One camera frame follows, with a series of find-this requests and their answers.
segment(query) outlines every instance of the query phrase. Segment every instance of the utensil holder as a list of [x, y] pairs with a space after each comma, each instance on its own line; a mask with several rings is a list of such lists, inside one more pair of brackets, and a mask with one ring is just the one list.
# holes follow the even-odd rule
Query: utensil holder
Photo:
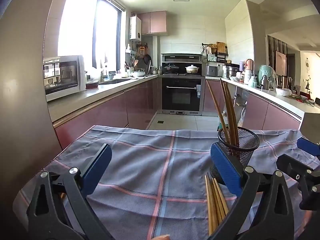
[[[218, 132], [218, 139], [223, 150], [230, 155], [236, 155], [240, 163], [242, 164], [242, 166], [246, 167], [251, 159], [251, 156], [254, 150], [259, 147], [260, 141], [258, 136], [254, 132], [246, 128], [238, 127], [238, 133], [239, 133], [239, 147], [230, 145], [226, 142], [226, 137], [222, 129], [220, 129]], [[212, 178], [216, 178], [220, 184], [225, 185], [222, 177], [219, 174], [217, 167], [214, 164], [210, 168], [210, 174]]]

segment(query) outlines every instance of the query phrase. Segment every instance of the window frame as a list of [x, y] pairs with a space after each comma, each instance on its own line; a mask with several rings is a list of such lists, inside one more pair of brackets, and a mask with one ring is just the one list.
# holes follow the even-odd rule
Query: window frame
[[[119, 10], [117, 7], [115, 7], [111, 2], [108, 0], [104, 0], [109, 5], [111, 5], [117, 12], [118, 12], [118, 18], [117, 18], [117, 31], [116, 31], [116, 71], [120, 70], [120, 33], [121, 33], [121, 15], [122, 11]], [[93, 30], [92, 30], [92, 67], [97, 68], [97, 61], [96, 61], [96, 26], [97, 26], [97, 7], [96, 12], [94, 15], [94, 24], [93, 24]]]

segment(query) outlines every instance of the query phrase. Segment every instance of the water heater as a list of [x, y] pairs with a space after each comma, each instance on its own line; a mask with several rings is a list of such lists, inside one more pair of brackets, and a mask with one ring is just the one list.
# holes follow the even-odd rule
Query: water heater
[[141, 20], [137, 16], [130, 17], [130, 40], [141, 41]]

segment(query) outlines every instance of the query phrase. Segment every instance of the screw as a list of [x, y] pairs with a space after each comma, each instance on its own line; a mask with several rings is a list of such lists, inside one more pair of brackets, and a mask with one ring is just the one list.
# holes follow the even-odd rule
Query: screw
[[76, 167], [73, 167], [69, 170], [69, 173], [71, 173], [71, 174], [76, 174], [77, 172], [78, 172], [78, 168], [76, 168]]
[[253, 173], [254, 169], [251, 166], [246, 166], [244, 169], [247, 173]]
[[42, 173], [40, 174], [40, 177], [41, 177], [41, 178], [45, 178], [46, 176], [48, 176], [48, 173], [47, 173], [46, 171], [44, 171], [44, 172], [42, 172]]
[[276, 175], [277, 175], [278, 177], [281, 177], [281, 176], [282, 176], [282, 172], [281, 172], [281, 171], [276, 171]]

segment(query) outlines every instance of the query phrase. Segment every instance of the oven door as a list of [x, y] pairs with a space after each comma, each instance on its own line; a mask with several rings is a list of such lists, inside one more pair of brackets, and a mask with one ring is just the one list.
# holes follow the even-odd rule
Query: oven door
[[201, 79], [162, 78], [162, 109], [200, 111]]

